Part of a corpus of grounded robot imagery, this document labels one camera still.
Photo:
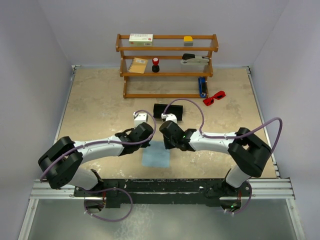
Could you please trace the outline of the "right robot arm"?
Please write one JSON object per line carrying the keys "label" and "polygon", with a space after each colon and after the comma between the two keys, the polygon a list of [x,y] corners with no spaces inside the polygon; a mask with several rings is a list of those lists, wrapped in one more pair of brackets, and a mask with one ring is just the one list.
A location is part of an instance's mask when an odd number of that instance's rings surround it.
{"label": "right robot arm", "polygon": [[167,150],[176,148],[184,152],[212,151],[230,155],[235,166],[222,183],[222,190],[228,196],[235,195],[249,178],[259,178],[272,152],[255,134],[243,137],[250,132],[245,127],[224,134],[208,132],[207,137],[204,137],[199,130],[182,130],[177,123],[168,120],[160,126],[159,131]]}

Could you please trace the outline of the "light blue cleaning cloth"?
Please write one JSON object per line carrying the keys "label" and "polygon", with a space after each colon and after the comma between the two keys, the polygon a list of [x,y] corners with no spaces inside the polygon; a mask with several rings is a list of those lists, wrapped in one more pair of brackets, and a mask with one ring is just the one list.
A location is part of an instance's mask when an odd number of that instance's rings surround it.
{"label": "light blue cleaning cloth", "polygon": [[150,146],[143,149],[142,165],[152,168],[170,167],[170,150],[165,148],[162,141],[150,141]]}

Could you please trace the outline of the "black glasses case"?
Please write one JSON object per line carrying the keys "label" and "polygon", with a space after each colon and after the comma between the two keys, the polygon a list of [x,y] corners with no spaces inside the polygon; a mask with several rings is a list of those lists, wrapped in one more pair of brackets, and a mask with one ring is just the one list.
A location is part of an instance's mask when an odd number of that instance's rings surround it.
{"label": "black glasses case", "polygon": [[155,119],[160,119],[161,115],[165,112],[166,114],[175,115],[178,121],[182,121],[182,118],[183,118],[183,106],[182,105],[170,105],[166,109],[167,106],[168,106],[167,104],[155,103],[153,105],[153,117]]}

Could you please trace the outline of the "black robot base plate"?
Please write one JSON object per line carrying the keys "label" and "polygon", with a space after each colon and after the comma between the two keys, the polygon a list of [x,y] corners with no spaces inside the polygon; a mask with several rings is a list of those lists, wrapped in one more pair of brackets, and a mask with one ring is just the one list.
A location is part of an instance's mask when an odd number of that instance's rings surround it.
{"label": "black robot base plate", "polygon": [[252,187],[244,182],[233,188],[222,178],[189,179],[104,179],[106,193],[89,193],[80,187],[74,189],[75,197],[92,200],[103,198],[106,208],[120,208],[122,204],[151,205],[205,205],[239,209],[241,198],[250,197]]}

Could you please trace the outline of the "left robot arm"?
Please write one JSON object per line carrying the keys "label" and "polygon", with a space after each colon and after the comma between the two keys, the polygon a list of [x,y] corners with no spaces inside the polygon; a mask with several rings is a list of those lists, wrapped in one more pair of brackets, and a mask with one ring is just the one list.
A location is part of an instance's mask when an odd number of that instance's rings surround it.
{"label": "left robot arm", "polygon": [[103,191],[103,180],[94,169],[82,169],[81,164],[104,157],[120,157],[146,148],[154,129],[146,122],[118,132],[108,138],[91,141],[73,141],[69,136],[60,138],[38,160],[41,180],[52,189],[72,185],[85,189],[91,196]]}

